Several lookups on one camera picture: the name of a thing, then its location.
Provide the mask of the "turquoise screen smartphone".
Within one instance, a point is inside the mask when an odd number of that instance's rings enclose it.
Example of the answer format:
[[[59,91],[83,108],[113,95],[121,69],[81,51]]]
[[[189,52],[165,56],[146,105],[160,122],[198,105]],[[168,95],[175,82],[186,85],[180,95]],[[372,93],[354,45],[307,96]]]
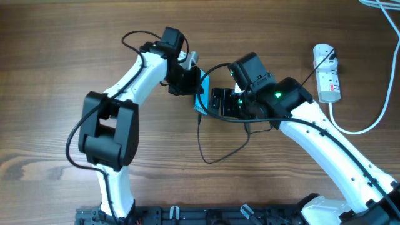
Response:
[[[206,107],[206,109],[208,108],[209,105],[209,76],[206,76],[206,78],[204,79],[204,81],[201,84],[201,87],[203,89],[203,93],[200,94],[200,97],[198,97],[197,95],[195,95],[194,97],[194,109],[207,116],[207,112],[203,109],[203,107],[200,105],[199,103],[199,99],[202,101],[202,103],[204,104],[204,106]]]

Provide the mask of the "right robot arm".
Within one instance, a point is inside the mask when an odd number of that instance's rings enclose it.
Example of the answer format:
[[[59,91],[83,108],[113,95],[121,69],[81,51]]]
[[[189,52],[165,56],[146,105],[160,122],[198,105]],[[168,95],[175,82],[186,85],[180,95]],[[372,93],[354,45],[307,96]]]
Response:
[[[280,82],[255,52],[225,63],[242,93],[231,123],[269,122],[299,144],[332,179],[344,200],[311,194],[300,205],[306,224],[399,224],[399,183],[375,166],[334,127],[297,80]]]

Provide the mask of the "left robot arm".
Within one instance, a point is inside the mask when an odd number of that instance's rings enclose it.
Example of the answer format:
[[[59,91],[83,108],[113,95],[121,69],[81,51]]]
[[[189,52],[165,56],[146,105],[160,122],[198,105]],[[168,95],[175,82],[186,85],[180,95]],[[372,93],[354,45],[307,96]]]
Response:
[[[85,99],[79,130],[79,151],[86,155],[87,170],[97,172],[102,194],[100,220],[131,223],[135,199],[128,166],[139,145],[139,108],[158,84],[175,96],[203,92],[202,71],[194,52],[183,52],[184,34],[166,27],[155,42],[137,49],[137,60],[114,86],[103,93],[91,91]]]

